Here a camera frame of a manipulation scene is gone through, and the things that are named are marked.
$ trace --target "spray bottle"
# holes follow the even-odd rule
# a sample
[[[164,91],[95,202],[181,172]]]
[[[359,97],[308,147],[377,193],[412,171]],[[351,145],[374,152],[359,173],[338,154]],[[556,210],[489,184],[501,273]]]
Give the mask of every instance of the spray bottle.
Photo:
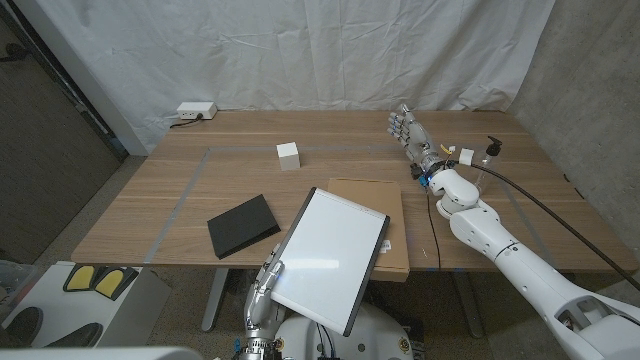
[[[486,156],[484,157],[484,159],[482,159],[479,165],[487,169],[495,170],[500,160],[498,158],[498,154],[500,154],[500,150],[502,150],[500,148],[500,146],[502,146],[502,141],[494,138],[493,136],[489,136],[489,139],[491,139],[493,143],[487,147]],[[478,191],[481,195],[489,185],[490,179],[491,176],[488,173],[480,171],[478,179],[476,180],[474,185],[476,186],[476,188],[478,188]]]

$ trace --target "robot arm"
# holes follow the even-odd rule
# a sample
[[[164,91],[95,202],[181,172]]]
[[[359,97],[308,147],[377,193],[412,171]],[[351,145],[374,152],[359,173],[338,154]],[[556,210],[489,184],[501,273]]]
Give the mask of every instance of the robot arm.
[[[500,269],[535,308],[569,357],[636,358],[640,352],[640,309],[574,285],[520,243],[502,226],[496,211],[479,199],[475,186],[446,168],[448,164],[433,150],[424,128],[405,126],[407,121],[417,122],[405,105],[402,110],[403,115],[391,114],[388,132],[414,161],[414,178],[426,191],[442,196],[436,207],[450,220],[456,238]],[[428,140],[415,143],[411,139]]]
[[[279,247],[280,244],[271,251],[247,294],[244,307],[247,346],[240,353],[242,360],[276,359],[279,354],[276,351],[279,345],[274,339],[284,321],[285,310],[271,300],[271,289],[284,270],[282,261],[272,263]]]

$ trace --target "brown cardboard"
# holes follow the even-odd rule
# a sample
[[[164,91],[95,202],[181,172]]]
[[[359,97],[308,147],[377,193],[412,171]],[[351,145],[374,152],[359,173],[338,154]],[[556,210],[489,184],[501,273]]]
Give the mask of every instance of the brown cardboard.
[[[409,253],[400,185],[393,181],[330,179],[328,191],[389,215],[385,240],[390,240],[391,249],[378,255],[371,280],[405,282],[409,276]]]

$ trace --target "black notebook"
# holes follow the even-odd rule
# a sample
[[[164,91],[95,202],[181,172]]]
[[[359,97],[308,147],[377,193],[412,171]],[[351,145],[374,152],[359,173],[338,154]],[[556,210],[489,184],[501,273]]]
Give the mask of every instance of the black notebook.
[[[214,217],[207,224],[213,251],[219,259],[280,232],[262,195]]]

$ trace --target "electrical outlet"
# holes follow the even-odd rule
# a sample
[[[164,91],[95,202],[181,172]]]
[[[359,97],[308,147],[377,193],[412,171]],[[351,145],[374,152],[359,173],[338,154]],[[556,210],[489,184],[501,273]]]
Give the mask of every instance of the electrical outlet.
[[[183,102],[178,106],[178,116],[183,120],[193,120],[198,114],[202,114],[203,119],[213,119],[217,111],[213,102]]]

